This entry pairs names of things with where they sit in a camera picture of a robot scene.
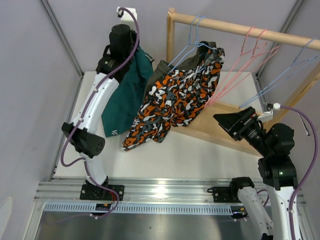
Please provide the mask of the camouflage patterned shorts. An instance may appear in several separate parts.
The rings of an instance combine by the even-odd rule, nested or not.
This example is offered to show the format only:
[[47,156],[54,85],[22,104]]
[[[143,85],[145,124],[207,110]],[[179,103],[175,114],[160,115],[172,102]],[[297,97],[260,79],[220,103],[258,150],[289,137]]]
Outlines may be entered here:
[[[209,54],[220,48],[207,47]],[[133,150],[151,140],[162,143],[171,128],[188,126],[215,93],[223,64],[203,60],[188,71],[171,69],[157,80],[142,101],[122,150]]]

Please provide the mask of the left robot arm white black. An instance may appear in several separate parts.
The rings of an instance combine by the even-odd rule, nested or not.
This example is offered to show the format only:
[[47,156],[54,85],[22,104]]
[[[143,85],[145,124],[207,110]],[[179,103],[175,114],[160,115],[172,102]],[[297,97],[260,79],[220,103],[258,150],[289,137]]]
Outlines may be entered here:
[[109,188],[104,184],[108,178],[99,154],[105,147],[105,139],[97,135],[102,113],[111,96],[120,86],[130,70],[135,51],[139,45],[138,34],[126,24],[112,27],[109,45],[99,60],[93,85],[85,103],[70,122],[64,122],[61,130],[66,144],[71,144],[84,161],[87,181],[93,186],[91,194],[97,200],[108,196]]

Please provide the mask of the olive grey shorts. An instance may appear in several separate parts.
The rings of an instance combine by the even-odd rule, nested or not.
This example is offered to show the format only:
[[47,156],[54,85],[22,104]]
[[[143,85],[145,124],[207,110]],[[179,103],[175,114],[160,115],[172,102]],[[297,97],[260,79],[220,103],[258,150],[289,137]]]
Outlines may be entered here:
[[[218,63],[224,62],[225,53],[223,48],[217,48],[217,50],[213,53],[208,53],[208,50],[210,49],[207,46],[216,48],[216,42],[201,41],[200,43],[204,45],[199,46],[197,48],[196,54],[194,56],[189,57],[186,60],[183,60],[182,63],[180,63],[177,67],[178,70],[189,71],[190,69],[194,69],[196,66],[198,66],[203,60],[205,60],[206,63],[208,63],[208,61],[213,60],[217,61]],[[156,83],[156,81],[162,79],[166,74],[168,74],[171,71],[172,68],[173,66],[169,65],[169,63],[164,60],[161,60],[159,62],[153,74],[147,80],[147,84],[142,98],[143,101],[146,99],[146,96],[151,91],[152,86]]]

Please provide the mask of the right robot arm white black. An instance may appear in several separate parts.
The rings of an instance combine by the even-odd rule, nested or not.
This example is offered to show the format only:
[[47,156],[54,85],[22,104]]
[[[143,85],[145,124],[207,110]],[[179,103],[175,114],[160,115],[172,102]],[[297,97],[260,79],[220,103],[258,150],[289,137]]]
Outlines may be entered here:
[[297,213],[297,170],[289,157],[295,146],[294,130],[283,123],[264,128],[253,107],[239,112],[214,114],[218,125],[234,140],[246,140],[260,155],[258,171],[265,184],[272,215],[260,202],[249,177],[232,178],[228,196],[241,202],[260,240],[300,240]]

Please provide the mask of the teal shorts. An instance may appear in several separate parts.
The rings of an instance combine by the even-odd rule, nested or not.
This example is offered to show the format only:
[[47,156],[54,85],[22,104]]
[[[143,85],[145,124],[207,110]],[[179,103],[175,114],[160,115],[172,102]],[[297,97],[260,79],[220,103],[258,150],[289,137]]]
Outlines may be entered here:
[[130,129],[142,104],[148,79],[153,74],[153,58],[138,47],[130,68],[110,97],[101,115],[105,136],[113,137]]

